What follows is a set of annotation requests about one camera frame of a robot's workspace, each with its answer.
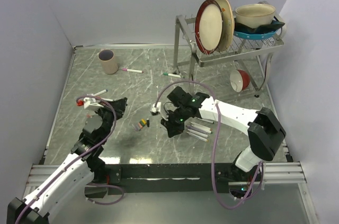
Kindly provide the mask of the black cap marker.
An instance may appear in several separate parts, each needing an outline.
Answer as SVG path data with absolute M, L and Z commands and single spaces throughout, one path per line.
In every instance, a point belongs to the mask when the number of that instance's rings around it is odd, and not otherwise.
M 207 123 L 214 124 L 214 121 L 211 121 L 211 120 L 208 120 L 208 119 L 200 119 L 200 118 L 198 118 L 198 120 L 201 120 L 201 121 L 204 121 L 204 122 L 207 122 Z

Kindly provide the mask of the yellow cap marker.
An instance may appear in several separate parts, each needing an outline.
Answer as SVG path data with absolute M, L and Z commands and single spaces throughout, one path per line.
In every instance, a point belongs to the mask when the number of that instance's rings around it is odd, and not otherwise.
M 197 139 L 199 139 L 199 140 L 201 140 L 201 141 L 208 142 L 208 139 L 207 139 L 207 138 L 201 137 L 201 136 L 196 135 L 196 134 L 194 134 L 194 133 L 187 132 L 187 134 L 190 135 L 191 137 L 195 137 L 195 138 L 197 138 Z

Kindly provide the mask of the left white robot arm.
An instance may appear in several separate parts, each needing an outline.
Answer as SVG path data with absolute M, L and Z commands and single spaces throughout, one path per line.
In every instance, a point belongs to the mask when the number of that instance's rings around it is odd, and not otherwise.
M 70 153 L 59 167 L 23 199 L 14 198 L 7 207 L 7 223 L 51 223 L 64 205 L 91 182 L 105 177 L 100 159 L 103 145 L 122 118 L 127 98 L 110 100 L 95 95 L 80 96 L 76 104 L 94 112 Z

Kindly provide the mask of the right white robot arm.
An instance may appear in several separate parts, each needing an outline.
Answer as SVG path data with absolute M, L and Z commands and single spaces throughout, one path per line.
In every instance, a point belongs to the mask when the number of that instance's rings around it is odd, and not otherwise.
M 237 156 L 231 169 L 233 177 L 238 181 L 245 180 L 259 162 L 272 161 L 286 137 L 280 121 L 266 107 L 260 110 L 246 109 L 215 100 L 205 93 L 191 95 L 179 86 L 167 98 L 175 106 L 174 111 L 166 111 L 160 101 L 154 103 L 150 111 L 153 115 L 161 115 L 161 124 L 169 137 L 182 133 L 189 118 L 219 122 L 248 136 L 248 147 Z

